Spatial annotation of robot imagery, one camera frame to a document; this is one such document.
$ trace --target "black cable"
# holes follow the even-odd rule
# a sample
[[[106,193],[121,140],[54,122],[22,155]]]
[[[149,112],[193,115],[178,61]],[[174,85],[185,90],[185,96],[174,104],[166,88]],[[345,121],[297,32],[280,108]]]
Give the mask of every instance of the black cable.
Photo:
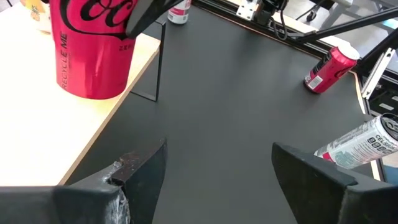
[[[307,13],[311,12],[312,9],[315,9],[316,7],[319,7],[325,0],[321,0],[319,1],[316,5],[312,6],[311,9],[309,9],[307,12],[304,12],[303,14],[301,14],[301,16],[298,16],[296,18],[296,20],[300,19],[301,17],[303,17],[304,15],[306,15]]]
[[[278,39],[280,39],[280,40],[286,40],[287,39],[287,28],[286,28],[285,19],[284,19],[284,9],[285,9],[288,1],[289,0],[284,0],[283,1],[282,5],[280,7],[280,13],[279,13],[280,14],[280,23],[282,24],[282,27],[284,29],[284,36],[283,37],[281,37],[279,35],[279,31],[276,28],[275,19],[271,16],[271,22],[272,22],[272,26],[274,27],[274,33],[278,37]]]

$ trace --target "white energy drink can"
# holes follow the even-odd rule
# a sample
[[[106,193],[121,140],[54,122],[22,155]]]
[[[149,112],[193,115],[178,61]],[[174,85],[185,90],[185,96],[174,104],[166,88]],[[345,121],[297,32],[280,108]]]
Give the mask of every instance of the white energy drink can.
[[[346,169],[398,151],[398,116],[383,114],[323,146],[315,155]]]
[[[191,0],[183,0],[169,9],[167,18],[175,24],[184,24],[188,21],[189,7],[191,7]]]

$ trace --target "coca-cola logo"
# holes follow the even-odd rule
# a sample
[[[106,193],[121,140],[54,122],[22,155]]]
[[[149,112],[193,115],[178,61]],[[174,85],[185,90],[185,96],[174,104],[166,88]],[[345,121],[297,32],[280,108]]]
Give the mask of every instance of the coca-cola logo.
[[[60,0],[63,23],[81,34],[127,38],[125,29],[137,0]]]

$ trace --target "can lid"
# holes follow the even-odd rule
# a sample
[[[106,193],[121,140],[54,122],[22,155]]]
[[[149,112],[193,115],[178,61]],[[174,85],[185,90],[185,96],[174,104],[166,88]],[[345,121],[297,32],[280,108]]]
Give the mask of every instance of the can lid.
[[[398,116],[385,113],[381,115],[381,124],[387,133],[398,141]]]
[[[340,45],[337,48],[345,57],[348,57],[349,59],[358,60],[361,57],[359,52],[350,44]]]

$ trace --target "small white can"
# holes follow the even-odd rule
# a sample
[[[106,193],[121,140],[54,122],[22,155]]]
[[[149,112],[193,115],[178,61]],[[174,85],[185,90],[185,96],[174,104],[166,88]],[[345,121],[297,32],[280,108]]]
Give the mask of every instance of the small white can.
[[[346,169],[398,151],[398,116],[383,114],[318,149],[314,155]]]
[[[169,9],[167,18],[175,24],[184,24],[188,21],[188,11],[191,6],[191,0],[183,0],[182,2]]]

